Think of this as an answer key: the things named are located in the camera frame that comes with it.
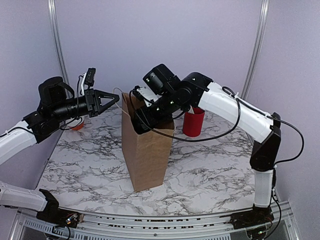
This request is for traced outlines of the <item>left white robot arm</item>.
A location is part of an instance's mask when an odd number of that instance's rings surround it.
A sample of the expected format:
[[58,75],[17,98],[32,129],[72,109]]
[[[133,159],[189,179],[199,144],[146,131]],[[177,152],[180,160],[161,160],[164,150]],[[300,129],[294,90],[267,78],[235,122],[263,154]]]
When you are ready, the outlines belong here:
[[[39,144],[58,130],[64,130],[81,117],[96,117],[117,103],[117,94],[93,89],[95,68],[89,68],[80,77],[82,88],[74,91],[60,76],[51,77],[39,85],[40,102],[36,111],[26,115],[10,130],[0,136],[0,162]],[[0,183],[0,204],[5,207],[36,211],[40,220],[58,223],[73,212],[62,210],[58,200],[45,189],[31,190]]]

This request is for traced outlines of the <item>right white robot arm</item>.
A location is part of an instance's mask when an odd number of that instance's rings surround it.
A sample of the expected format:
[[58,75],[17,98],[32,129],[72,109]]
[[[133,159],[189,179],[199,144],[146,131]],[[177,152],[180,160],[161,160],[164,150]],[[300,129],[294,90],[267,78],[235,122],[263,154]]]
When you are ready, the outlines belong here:
[[280,116],[263,112],[241,99],[228,87],[221,86],[208,76],[192,72],[180,79],[166,65],[159,64],[144,77],[144,87],[135,86],[130,97],[144,101],[134,109],[132,124],[138,134],[154,131],[156,126],[173,119],[176,111],[191,108],[211,112],[240,128],[254,144],[250,166],[254,171],[255,194],[251,210],[235,213],[235,224],[261,224],[271,221],[271,199],[274,165],[281,143]]

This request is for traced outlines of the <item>orange object behind left arm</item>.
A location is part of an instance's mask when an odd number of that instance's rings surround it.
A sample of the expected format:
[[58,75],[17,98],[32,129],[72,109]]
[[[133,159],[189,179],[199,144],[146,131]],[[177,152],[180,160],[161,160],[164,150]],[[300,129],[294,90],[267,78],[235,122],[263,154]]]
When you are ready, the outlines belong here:
[[72,119],[70,122],[68,122],[65,128],[67,130],[77,131],[77,130],[80,130],[83,126],[84,126],[84,118],[79,117],[76,119]]

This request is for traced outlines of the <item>brown paper bag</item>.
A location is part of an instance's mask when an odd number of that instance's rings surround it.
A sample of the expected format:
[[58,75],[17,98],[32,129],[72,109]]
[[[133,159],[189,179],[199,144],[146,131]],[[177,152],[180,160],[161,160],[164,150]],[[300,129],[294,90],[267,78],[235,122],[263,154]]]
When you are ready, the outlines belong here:
[[172,147],[172,139],[153,131],[137,134],[133,126],[134,110],[144,102],[128,93],[121,94],[121,148],[135,192],[163,184]]

